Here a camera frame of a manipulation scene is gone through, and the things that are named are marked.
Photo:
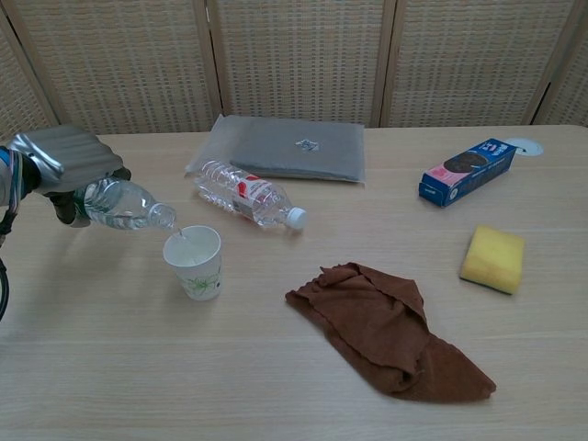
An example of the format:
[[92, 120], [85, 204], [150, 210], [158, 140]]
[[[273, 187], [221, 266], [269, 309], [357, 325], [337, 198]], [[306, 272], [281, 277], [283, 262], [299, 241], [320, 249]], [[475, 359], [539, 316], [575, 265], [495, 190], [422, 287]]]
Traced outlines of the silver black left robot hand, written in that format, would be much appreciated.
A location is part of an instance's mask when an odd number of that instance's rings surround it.
[[[19, 161], [20, 172], [11, 169], [13, 159]], [[131, 178], [120, 156], [93, 133], [73, 125], [20, 132], [1, 148], [2, 204], [18, 175], [21, 198], [31, 192], [48, 198], [59, 221], [74, 228], [90, 223], [81, 209], [88, 185], [111, 176]]]

